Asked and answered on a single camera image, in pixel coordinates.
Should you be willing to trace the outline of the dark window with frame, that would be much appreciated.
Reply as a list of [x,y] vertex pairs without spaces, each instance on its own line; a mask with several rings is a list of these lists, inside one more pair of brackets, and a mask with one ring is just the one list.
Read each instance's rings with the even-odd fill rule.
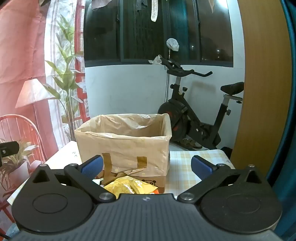
[[[110,1],[97,8],[86,1],[83,26],[86,67],[147,64],[156,56],[185,65],[233,66],[227,1],[159,1],[151,21],[151,1]],[[166,41],[174,38],[179,51]]]

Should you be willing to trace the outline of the wooden door panel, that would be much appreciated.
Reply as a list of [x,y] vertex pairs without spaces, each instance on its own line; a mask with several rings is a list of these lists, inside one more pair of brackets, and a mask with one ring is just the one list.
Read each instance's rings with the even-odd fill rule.
[[290,36],[280,1],[239,1],[238,5],[245,85],[231,161],[239,169],[254,164],[266,175],[280,145],[290,105]]

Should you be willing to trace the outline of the yellow snack bag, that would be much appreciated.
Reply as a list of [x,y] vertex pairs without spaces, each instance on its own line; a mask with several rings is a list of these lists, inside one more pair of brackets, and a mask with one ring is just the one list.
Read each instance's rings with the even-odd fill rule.
[[117,178],[104,188],[117,199],[121,194],[159,194],[158,187],[130,176]]

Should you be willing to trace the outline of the cardboard box with plastic liner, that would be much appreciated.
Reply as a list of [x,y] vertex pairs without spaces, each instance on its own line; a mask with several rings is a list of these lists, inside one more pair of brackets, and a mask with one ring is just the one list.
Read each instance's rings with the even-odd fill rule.
[[103,157],[99,177],[112,181],[126,173],[165,192],[170,168],[171,121],[165,114],[98,115],[74,131],[81,161]]

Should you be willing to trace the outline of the hanging laundry cloth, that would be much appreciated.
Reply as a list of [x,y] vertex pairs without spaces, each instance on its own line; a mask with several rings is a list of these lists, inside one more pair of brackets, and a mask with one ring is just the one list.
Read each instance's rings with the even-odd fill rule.
[[151,21],[156,22],[158,18],[158,0],[151,0]]

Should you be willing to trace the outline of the printed pink backdrop curtain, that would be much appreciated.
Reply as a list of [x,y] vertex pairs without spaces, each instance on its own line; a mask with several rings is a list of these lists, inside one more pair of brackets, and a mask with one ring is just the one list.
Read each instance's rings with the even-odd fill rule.
[[42,100],[36,105],[16,108],[16,101],[29,79],[46,83],[50,75],[44,51],[49,37],[45,36],[47,13],[54,2],[40,6],[38,1],[5,1],[1,4],[1,115],[17,113],[38,121],[39,132],[47,158],[66,145],[65,136],[58,134],[59,121],[51,120],[50,108],[55,100]]

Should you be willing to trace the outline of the white crumpled bag on pole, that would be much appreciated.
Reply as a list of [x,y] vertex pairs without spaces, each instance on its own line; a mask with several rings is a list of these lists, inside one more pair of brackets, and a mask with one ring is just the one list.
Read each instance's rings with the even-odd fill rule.
[[179,51],[179,43],[176,39],[174,38],[169,38],[166,41],[166,46],[171,50],[178,52]]

